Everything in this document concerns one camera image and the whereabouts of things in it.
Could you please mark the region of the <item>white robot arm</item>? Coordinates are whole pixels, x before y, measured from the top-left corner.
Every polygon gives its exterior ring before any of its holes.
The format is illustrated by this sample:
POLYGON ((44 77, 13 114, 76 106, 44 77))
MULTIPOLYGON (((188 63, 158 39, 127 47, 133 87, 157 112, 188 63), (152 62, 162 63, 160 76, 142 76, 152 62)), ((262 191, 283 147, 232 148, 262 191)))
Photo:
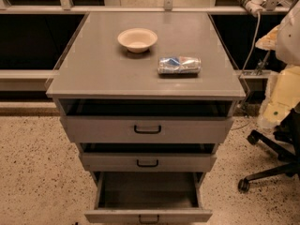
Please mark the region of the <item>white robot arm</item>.
POLYGON ((266 99, 260 108, 258 124, 262 128, 279 125, 300 102, 300 1, 255 47, 273 50, 286 67, 267 85, 266 99))

